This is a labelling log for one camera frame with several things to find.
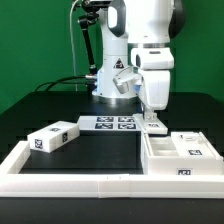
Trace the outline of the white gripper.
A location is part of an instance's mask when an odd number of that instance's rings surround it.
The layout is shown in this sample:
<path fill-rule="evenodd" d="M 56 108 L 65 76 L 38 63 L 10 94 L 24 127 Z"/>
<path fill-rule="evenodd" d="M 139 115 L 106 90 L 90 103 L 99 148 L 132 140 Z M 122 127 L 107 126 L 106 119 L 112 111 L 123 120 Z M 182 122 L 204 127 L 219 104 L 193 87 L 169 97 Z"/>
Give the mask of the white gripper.
<path fill-rule="evenodd" d="M 141 76 L 138 96 L 148 111 L 164 110 L 168 104 L 170 90 L 170 70 L 174 67 L 174 57 L 168 47 L 133 48 L 131 63 Z M 157 114 L 144 113 L 145 121 L 154 121 Z"/>

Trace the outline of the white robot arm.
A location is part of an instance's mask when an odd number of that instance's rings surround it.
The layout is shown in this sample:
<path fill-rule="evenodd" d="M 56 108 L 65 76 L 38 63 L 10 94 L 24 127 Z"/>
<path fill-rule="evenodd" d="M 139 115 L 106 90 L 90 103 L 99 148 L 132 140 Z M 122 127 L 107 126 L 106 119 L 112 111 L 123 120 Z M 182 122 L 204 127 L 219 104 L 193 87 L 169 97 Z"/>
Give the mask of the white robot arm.
<path fill-rule="evenodd" d="M 90 0 L 99 15 L 103 64 L 95 95 L 117 103 L 138 98 L 142 119 L 156 119 L 168 104 L 169 48 L 185 23 L 183 0 Z"/>

